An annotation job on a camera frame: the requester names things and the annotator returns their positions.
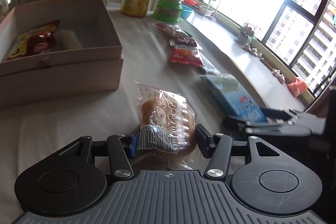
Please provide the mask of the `blue snack bag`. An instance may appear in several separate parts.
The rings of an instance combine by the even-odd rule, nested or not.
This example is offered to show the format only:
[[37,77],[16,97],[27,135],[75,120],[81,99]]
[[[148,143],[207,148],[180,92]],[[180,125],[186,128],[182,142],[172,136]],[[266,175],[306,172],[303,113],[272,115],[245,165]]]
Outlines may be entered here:
[[248,122],[267,121],[254,99],[233,75],[201,75],[200,78],[227,115]]

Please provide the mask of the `clear bread snack pack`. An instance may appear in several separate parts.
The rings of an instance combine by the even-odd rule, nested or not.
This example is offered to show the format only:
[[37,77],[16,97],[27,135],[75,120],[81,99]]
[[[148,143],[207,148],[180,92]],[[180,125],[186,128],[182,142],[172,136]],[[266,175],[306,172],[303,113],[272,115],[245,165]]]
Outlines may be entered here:
[[169,169],[190,170],[197,141],[197,114],[180,94],[136,82],[139,132],[138,151],[149,151]]

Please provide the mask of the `red yellow snack bag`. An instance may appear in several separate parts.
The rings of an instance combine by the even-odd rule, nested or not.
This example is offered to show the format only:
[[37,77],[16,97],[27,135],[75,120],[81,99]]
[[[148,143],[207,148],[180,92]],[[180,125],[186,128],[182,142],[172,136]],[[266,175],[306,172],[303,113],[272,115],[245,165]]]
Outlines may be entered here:
[[39,55],[56,46],[54,33],[57,31],[60,20],[41,24],[19,34],[3,61],[10,61]]

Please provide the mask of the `small potted plant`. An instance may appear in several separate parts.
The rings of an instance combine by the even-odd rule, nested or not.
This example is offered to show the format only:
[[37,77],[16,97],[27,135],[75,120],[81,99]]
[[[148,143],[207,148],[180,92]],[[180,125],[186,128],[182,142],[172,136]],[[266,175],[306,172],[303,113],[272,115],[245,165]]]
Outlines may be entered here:
[[245,23],[235,38],[235,41],[240,45],[246,46],[250,45],[252,40],[255,38],[255,26],[250,23]]

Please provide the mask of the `red white snack packet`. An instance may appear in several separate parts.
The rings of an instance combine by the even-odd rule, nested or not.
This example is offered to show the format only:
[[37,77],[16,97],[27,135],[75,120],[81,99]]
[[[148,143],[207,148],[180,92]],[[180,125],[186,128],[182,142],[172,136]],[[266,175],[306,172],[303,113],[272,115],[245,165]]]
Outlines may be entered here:
[[196,67],[203,67],[203,60],[200,50],[197,47],[187,47],[176,45],[169,58],[171,63],[179,63],[185,65],[192,65]]

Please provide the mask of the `pink cardboard gift box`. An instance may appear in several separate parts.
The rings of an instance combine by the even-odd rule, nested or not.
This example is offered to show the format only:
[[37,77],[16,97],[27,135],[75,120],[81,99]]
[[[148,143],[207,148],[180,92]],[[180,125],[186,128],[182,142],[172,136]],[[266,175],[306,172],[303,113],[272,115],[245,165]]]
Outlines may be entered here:
[[[14,39],[31,28],[60,20],[57,32],[73,31],[82,48],[56,46],[39,55],[3,61]],[[1,22],[1,108],[120,86],[122,45],[102,0],[49,0],[18,5]]]

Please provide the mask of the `pale wafer snack pack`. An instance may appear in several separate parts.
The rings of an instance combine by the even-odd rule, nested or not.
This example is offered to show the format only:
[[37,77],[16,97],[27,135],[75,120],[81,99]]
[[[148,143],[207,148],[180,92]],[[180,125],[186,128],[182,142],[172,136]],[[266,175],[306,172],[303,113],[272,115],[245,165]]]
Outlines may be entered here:
[[73,31],[60,30],[55,34],[55,38],[63,50],[78,50],[83,47]]

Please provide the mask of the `dark red snack packet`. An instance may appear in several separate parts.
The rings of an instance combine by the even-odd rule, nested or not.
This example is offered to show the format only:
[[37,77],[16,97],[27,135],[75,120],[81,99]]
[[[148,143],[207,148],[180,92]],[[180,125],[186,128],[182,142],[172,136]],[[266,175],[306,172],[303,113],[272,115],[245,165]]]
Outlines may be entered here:
[[192,37],[190,37],[176,24],[159,22],[156,23],[155,26],[169,37],[169,43],[171,46],[180,45],[186,47],[194,47],[202,50],[202,47],[199,45],[199,43]]

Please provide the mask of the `red white round snack pack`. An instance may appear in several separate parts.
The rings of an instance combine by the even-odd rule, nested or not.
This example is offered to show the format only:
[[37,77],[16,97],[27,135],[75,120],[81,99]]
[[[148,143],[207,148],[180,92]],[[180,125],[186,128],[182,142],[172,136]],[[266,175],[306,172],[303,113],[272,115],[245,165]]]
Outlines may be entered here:
[[32,34],[27,40],[27,55],[37,55],[56,46],[53,33],[38,32]]

